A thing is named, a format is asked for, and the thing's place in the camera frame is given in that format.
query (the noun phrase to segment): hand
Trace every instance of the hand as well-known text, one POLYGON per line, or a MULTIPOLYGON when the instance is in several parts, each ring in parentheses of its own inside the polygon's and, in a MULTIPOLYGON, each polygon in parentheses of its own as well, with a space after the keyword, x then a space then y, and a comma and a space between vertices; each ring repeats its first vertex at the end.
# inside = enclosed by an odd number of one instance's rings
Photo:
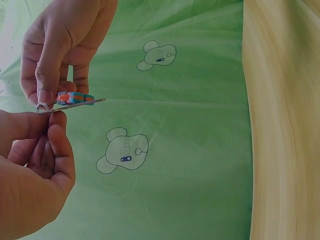
POLYGON ((0 239, 32 234, 54 221, 75 184, 67 118, 0 111, 0 239))
POLYGON ((117 0, 53 0, 25 34, 20 85, 33 104, 52 107, 60 91, 89 93, 89 64, 103 42, 117 0), (67 81, 69 65, 73 82, 67 81))

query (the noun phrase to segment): colorful bead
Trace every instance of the colorful bead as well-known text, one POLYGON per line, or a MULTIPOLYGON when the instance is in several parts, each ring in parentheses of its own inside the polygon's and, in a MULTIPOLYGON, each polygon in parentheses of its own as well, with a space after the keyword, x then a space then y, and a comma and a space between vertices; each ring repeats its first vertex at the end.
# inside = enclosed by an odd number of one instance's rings
POLYGON ((84 95, 84 101, 89 102, 95 100, 95 97, 89 94, 84 95))
POLYGON ((69 104, 78 104, 82 103, 85 99, 85 95, 80 92, 68 92, 69 95, 69 104))
POLYGON ((63 106, 68 105, 66 96, 68 96, 66 91, 58 92, 58 96, 56 98, 56 103, 59 105, 63 105, 63 106))

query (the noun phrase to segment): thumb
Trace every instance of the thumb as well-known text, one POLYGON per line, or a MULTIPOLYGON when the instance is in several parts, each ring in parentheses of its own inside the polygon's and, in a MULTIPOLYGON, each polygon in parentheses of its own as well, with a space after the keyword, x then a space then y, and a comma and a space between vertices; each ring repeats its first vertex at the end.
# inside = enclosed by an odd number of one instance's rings
POLYGON ((60 67, 63 58, 72 46, 72 39, 55 21, 45 23, 45 40, 35 77, 38 103, 51 105, 57 96, 60 67))

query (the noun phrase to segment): pin with beads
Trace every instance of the pin with beads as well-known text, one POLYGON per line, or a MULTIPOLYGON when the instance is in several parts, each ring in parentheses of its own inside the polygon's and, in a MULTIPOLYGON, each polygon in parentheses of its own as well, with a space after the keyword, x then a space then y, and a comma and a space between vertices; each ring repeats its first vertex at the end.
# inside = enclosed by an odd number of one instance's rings
POLYGON ((58 92, 56 101, 54 103, 61 105, 62 107, 50 109, 46 103, 40 102, 37 104, 35 111, 39 115, 45 115, 45 114, 51 114, 54 112, 71 109, 71 108, 75 108, 83 105, 92 106, 95 103, 103 102, 105 100, 106 98, 95 99, 95 97, 92 95, 83 94, 80 92, 61 91, 61 92, 58 92))

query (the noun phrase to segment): bear ear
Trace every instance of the bear ear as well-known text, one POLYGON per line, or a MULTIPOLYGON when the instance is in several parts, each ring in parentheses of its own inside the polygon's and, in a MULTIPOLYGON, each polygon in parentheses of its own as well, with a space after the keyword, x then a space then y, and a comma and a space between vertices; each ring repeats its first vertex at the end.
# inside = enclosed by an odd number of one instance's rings
POLYGON ((102 174, 110 174, 117 168, 116 165, 112 165, 107 161, 105 155, 96 162, 95 167, 102 174))
POLYGON ((108 141, 111 142, 113 139, 120 136, 123 136, 123 137, 127 136, 127 130, 122 127, 116 127, 114 129, 111 129, 106 134, 106 139, 108 139, 108 141))
POLYGON ((144 46, 143 46, 143 50, 147 53, 149 52, 151 49, 155 49, 159 47, 159 43, 157 43, 156 41, 148 41, 144 46))
POLYGON ((152 69, 153 66, 153 64, 148 64, 145 61, 141 61, 136 65, 136 68, 140 71, 148 71, 152 69))

